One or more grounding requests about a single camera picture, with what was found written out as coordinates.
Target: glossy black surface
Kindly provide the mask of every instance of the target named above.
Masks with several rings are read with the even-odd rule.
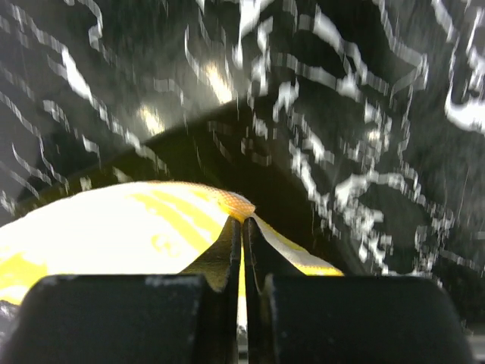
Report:
[[[479,1],[2,0],[0,16],[0,224],[107,184],[197,181],[346,271],[433,277],[484,320]]]

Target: marble countertop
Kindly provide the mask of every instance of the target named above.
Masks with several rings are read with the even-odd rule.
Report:
[[[212,184],[482,322],[479,3],[2,0],[0,226],[129,180]]]

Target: black marble surface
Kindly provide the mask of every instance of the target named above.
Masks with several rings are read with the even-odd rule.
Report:
[[[481,6],[0,0],[0,225],[129,180],[211,184],[483,322]]]

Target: yellow and white cloth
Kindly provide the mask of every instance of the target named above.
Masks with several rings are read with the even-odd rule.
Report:
[[[341,275],[254,212],[242,196],[199,184],[136,182],[78,193],[0,228],[0,300],[19,304],[47,275],[180,273],[229,216],[254,217],[266,240],[307,275]]]

